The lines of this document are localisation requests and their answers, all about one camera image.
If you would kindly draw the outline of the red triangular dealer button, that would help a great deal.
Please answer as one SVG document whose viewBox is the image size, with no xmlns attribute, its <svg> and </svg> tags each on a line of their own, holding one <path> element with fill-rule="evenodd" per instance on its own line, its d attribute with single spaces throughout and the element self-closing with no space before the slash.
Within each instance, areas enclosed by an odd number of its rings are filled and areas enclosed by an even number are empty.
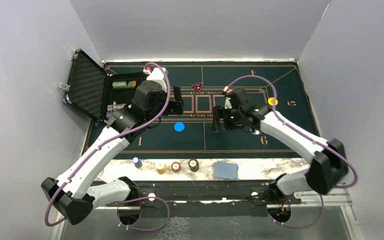
<svg viewBox="0 0 384 240">
<path fill-rule="evenodd" d="M 197 93 L 200 93 L 203 87 L 203 83 L 194 83 L 191 86 L 196 90 Z"/>
</svg>

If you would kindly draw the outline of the blue round button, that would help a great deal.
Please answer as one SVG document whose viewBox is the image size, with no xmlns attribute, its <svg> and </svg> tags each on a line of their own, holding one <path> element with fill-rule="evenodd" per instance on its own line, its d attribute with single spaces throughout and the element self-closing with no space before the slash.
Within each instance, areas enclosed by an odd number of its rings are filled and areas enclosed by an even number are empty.
<svg viewBox="0 0 384 240">
<path fill-rule="evenodd" d="M 176 132 L 183 132 L 185 130 L 185 124 L 182 122 L 176 122 L 173 128 Z"/>
</svg>

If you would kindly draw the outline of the yellow round button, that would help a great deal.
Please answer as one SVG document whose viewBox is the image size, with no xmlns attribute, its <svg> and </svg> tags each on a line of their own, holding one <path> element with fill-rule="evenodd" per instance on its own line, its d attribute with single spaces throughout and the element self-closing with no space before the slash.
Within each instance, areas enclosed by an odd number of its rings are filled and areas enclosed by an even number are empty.
<svg viewBox="0 0 384 240">
<path fill-rule="evenodd" d="M 277 98 L 275 97 L 270 97 L 268 100 L 267 100 L 267 103 L 270 105 L 270 106 L 277 106 L 279 101 Z"/>
</svg>

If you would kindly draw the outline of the brown poker chip stack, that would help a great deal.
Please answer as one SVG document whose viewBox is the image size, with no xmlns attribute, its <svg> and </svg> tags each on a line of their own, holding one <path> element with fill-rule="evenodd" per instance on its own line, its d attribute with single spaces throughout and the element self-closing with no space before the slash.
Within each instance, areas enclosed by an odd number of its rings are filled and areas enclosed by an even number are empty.
<svg viewBox="0 0 384 240">
<path fill-rule="evenodd" d="M 192 172 L 197 172 L 200 168 L 199 166 L 199 162 L 197 159 L 195 158 L 191 158 L 189 161 L 188 161 L 188 166 L 189 166 L 189 169 L 192 171 Z"/>
</svg>

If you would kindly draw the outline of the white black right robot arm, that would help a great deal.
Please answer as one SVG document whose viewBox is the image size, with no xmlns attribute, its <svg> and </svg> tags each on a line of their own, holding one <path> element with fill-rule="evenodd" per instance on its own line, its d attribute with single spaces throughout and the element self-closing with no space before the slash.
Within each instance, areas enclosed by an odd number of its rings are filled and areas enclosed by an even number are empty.
<svg viewBox="0 0 384 240">
<path fill-rule="evenodd" d="M 295 192 L 315 191 L 328 194 L 349 172 L 343 144 L 315 136 L 288 121 L 265 104 L 247 102 L 241 105 L 212 108 L 213 131 L 218 133 L 223 122 L 227 131 L 249 128 L 254 135 L 265 133 L 292 149 L 308 164 L 309 169 L 284 173 L 269 185 L 269 199 L 280 204 Z"/>
</svg>

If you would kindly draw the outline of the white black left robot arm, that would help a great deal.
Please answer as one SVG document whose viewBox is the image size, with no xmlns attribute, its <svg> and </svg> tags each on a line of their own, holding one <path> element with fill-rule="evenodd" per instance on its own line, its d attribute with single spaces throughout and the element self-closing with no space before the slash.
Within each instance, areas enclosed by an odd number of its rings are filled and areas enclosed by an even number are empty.
<svg viewBox="0 0 384 240">
<path fill-rule="evenodd" d="M 179 86 L 163 90 L 155 80 L 143 81 L 133 100 L 112 114 L 92 146 L 56 179 L 47 177 L 42 182 L 41 188 L 49 201 L 45 224 L 53 227 L 67 220 L 77 225 L 98 207 L 115 202 L 127 206 L 135 203 L 137 185 L 126 176 L 97 186 L 92 184 L 105 166 L 148 130 L 152 122 L 161 116 L 182 115 L 183 106 Z"/>
</svg>

